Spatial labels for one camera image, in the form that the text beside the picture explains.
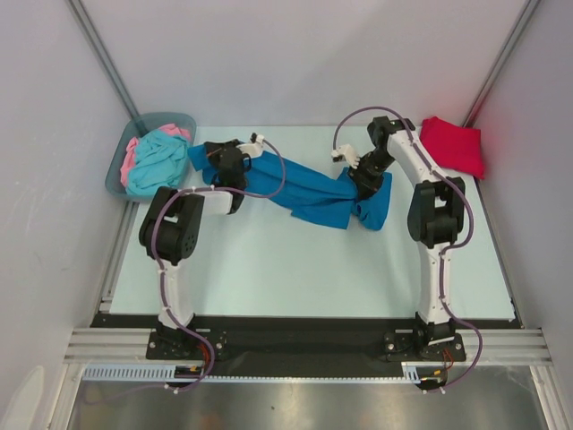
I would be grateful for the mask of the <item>dark blue t shirt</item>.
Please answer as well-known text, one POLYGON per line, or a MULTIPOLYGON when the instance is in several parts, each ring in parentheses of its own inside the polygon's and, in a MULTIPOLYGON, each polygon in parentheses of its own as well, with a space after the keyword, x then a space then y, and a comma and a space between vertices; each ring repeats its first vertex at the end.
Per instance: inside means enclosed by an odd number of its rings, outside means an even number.
POLYGON ((385 173, 381 188, 360 201, 355 183, 344 168, 333 179, 289 159, 263 152, 246 165, 245 190, 252 194, 271 194, 271 200, 290 210, 293 217, 329 228, 348 228, 356 216, 362 225, 379 231, 389 214, 392 175, 385 173))

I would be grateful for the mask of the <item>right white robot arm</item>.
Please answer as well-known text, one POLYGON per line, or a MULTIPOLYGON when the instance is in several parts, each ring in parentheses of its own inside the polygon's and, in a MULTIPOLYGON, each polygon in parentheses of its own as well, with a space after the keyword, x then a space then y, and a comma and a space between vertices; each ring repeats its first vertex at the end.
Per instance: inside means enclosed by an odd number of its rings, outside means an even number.
POLYGON ((449 299, 451 252, 465 222, 465 183, 448 177, 423 147, 407 120, 375 117, 367 126, 373 150, 348 175, 358 200, 372 198, 383 174, 394 163, 405 172, 414 191, 406 225, 417 243, 421 264, 420 304, 406 346, 423 359, 434 359, 455 339, 449 299))

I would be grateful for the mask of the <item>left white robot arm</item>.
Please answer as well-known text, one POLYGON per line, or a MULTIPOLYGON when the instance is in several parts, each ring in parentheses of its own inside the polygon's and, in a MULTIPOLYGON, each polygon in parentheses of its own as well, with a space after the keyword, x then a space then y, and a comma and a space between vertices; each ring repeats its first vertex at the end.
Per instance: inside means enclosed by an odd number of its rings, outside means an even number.
POLYGON ((177 357, 191 356, 198 337, 190 328, 194 317, 190 293, 183 286, 184 262, 198 244, 205 215, 237 212, 247 187, 252 157, 244 142, 206 142, 192 148, 192 159, 204 171, 213 168, 209 186, 200 190, 160 187, 141 224, 140 244, 158 265, 161 309, 157 333, 177 357))

